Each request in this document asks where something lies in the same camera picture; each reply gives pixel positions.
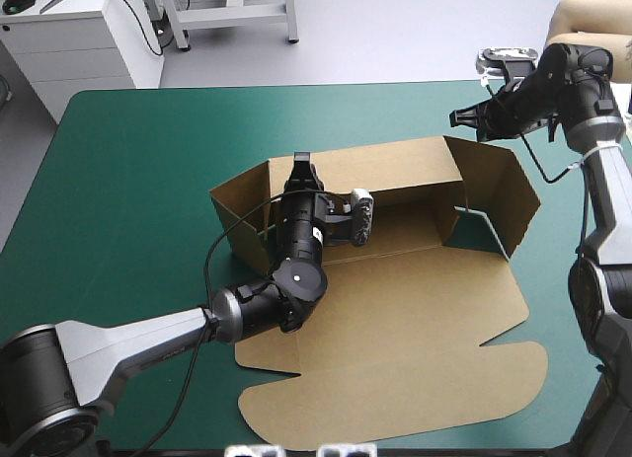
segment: flattened cardboard box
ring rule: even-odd
[[[451,137],[312,153],[327,190],[369,190],[362,248],[325,248],[329,289],[297,333],[235,347],[240,365],[297,373],[245,390],[239,408],[263,439],[292,450],[363,442],[511,415],[547,372],[533,342],[485,345],[526,320],[505,257],[448,248],[456,205],[487,212],[511,255],[539,206],[514,154]],[[291,157],[273,158],[211,191],[224,225],[282,192]],[[269,212],[229,236],[235,255],[270,267]]]

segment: cardboard flap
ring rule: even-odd
[[[528,316],[509,264],[494,253],[437,247],[329,265],[325,272],[329,289],[303,328],[237,343],[239,364],[267,356],[284,371],[306,372],[394,356],[416,360],[485,343]],[[274,335],[282,356],[270,347]],[[288,343],[298,349],[299,368]]]
[[[255,205],[270,197],[268,163],[262,163],[210,191],[224,231]],[[228,234],[231,251],[256,271],[270,267],[268,250],[260,232],[268,224],[268,209],[261,209]]]
[[[445,140],[463,177],[467,205],[462,206],[487,212],[510,256],[540,206],[515,154],[490,144]]]
[[[311,162],[325,189],[337,193],[355,188],[379,192],[461,181],[442,136],[312,153]],[[292,156],[270,160],[271,195],[283,192],[292,164]]]
[[[540,345],[480,346],[528,315],[500,255],[436,247],[326,273],[328,293],[300,331],[236,345],[241,365],[301,373],[243,393],[242,414],[266,440],[297,450],[374,440],[502,418],[537,395]]]
[[[326,247],[323,264],[331,265],[364,258],[415,252],[441,245],[428,203],[400,203],[377,208],[369,242],[362,248],[351,244]]]
[[[245,390],[239,409],[267,442],[314,450],[504,418],[537,396],[546,370],[538,343],[485,346],[310,372]]]

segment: white cabinet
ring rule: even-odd
[[[159,86],[164,58],[121,0],[64,0],[40,15],[48,1],[0,15],[0,40],[57,122],[78,92]],[[127,1],[158,51],[143,0]]]

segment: green table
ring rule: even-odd
[[[447,114],[486,98],[478,82],[139,90],[75,97],[0,255],[0,337],[35,323],[114,325],[204,300],[201,266],[220,232],[208,189],[271,157],[450,133]],[[557,173],[575,159],[560,136],[531,136]],[[518,142],[542,207],[512,258],[529,320],[498,342],[537,340],[549,353],[540,395],[506,419],[393,438],[383,447],[545,447],[566,441],[597,378],[566,290],[578,242],[582,188],[575,172],[548,187]],[[250,273],[228,251],[216,284]],[[189,357],[131,380],[100,433],[136,447],[162,425]],[[158,448],[258,442],[237,409],[248,386],[278,375],[247,370],[232,347],[200,353],[181,416]]]

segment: brown cardboard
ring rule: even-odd
[[[291,157],[211,192],[224,227],[282,191]],[[329,289],[295,334],[236,345],[239,364],[299,373],[249,388],[239,408],[263,439],[292,450],[498,419],[525,407],[547,369],[537,343],[483,345],[528,309],[498,254],[443,246],[455,205],[488,213],[511,255],[539,205],[513,153],[449,137],[313,153],[327,190],[375,198],[362,248],[326,248]],[[238,195],[238,190],[251,190]],[[233,252],[269,267],[262,214],[230,236]]]

